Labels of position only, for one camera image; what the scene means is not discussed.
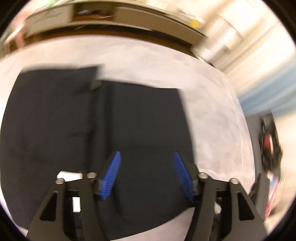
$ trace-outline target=table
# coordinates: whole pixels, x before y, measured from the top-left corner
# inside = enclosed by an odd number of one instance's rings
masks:
[[[180,89],[199,170],[225,181],[235,177],[249,192],[255,180],[252,145],[226,76],[164,46],[108,36],[63,37],[25,46],[0,61],[0,120],[22,68],[99,64],[103,64],[102,77],[109,80]],[[192,214],[193,208],[157,228],[121,240],[184,240]]]

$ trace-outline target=dark fabric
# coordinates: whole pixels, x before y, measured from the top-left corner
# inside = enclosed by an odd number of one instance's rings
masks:
[[[110,239],[154,228],[189,207],[173,165],[176,151],[193,161],[178,91],[100,83],[96,73],[30,71],[13,87],[1,127],[1,187],[24,228],[61,170],[98,171],[114,150],[121,167],[98,205]]]

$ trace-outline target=black bag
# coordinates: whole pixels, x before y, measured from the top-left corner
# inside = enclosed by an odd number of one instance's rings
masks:
[[[261,147],[262,166],[265,170],[272,171],[281,163],[283,152],[279,145],[274,120],[267,125],[264,118],[261,118],[261,127],[262,132],[259,136],[259,143]]]

